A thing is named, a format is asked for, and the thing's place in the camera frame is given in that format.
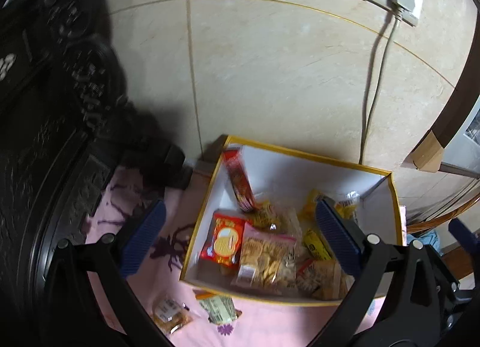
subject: purple flower print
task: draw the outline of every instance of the purple flower print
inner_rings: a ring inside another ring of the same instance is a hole
[[[223,336],[230,335],[233,331],[232,324],[219,325],[217,327],[217,331],[218,331],[219,334],[221,334]]]

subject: tiled wall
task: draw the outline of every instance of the tiled wall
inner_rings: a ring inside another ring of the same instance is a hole
[[[358,160],[367,69],[384,10],[362,0],[107,1],[131,99],[189,157],[232,133]],[[419,26],[402,23],[366,164],[396,170],[400,180],[416,175],[398,167],[450,97],[476,12],[472,0],[424,0]],[[374,80],[378,67],[377,58]],[[402,198],[427,194],[398,187]]]

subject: blue cloth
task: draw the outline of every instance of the blue cloth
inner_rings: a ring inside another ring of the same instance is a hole
[[[423,245],[430,244],[432,247],[434,247],[435,251],[437,251],[440,256],[443,255],[443,252],[440,248],[440,239],[438,238],[438,234],[435,229],[432,229],[431,231],[421,235],[420,237],[414,237],[411,234],[407,234],[406,238],[407,245],[410,244],[410,242],[413,240],[420,240]]]

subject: power cord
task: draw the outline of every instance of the power cord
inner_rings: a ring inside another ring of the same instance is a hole
[[[377,85],[375,87],[375,94],[373,96],[373,100],[371,102],[371,107],[368,112],[367,116],[367,124],[365,126],[365,131],[362,134],[362,139],[360,142],[360,158],[358,159],[359,164],[363,164],[363,157],[366,149],[366,144],[367,144],[367,139],[368,139],[368,133],[370,131],[370,126],[371,126],[371,118],[373,113],[375,112],[375,108],[377,107],[377,99],[378,95],[380,94],[381,86],[382,86],[382,79],[383,79],[383,70],[385,69],[385,63],[386,59],[388,57],[388,53],[390,50],[390,45],[393,42],[393,38],[395,36],[395,32],[397,31],[398,24],[399,22],[402,21],[402,14],[405,11],[413,11],[415,8],[415,0],[391,0],[392,3],[396,6],[396,10],[394,11],[395,15],[395,22],[393,24],[392,32],[390,33],[390,36],[388,37],[387,44],[385,46],[385,50],[383,51],[383,57],[382,57],[382,62],[380,64],[380,72],[378,74],[378,81]]]

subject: pink tablecloth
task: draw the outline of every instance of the pink tablecloth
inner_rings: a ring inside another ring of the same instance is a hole
[[[209,178],[194,174],[185,190],[166,189],[167,222],[155,246],[128,283],[145,310],[152,313],[155,298],[167,292],[179,303],[185,303],[198,319],[171,336],[177,346],[256,346],[304,347],[328,321],[336,307],[278,307],[243,299],[234,299],[243,315],[232,324],[216,326],[208,322],[206,312],[198,305],[192,287],[179,281],[180,269],[188,239],[193,231]],[[85,223],[87,243],[96,242],[104,233],[116,233],[135,205],[142,202],[142,178],[134,169],[118,168],[101,203]],[[90,274],[99,307],[112,328],[122,331],[103,292],[96,274]],[[370,327],[383,303],[375,300],[359,327]]]

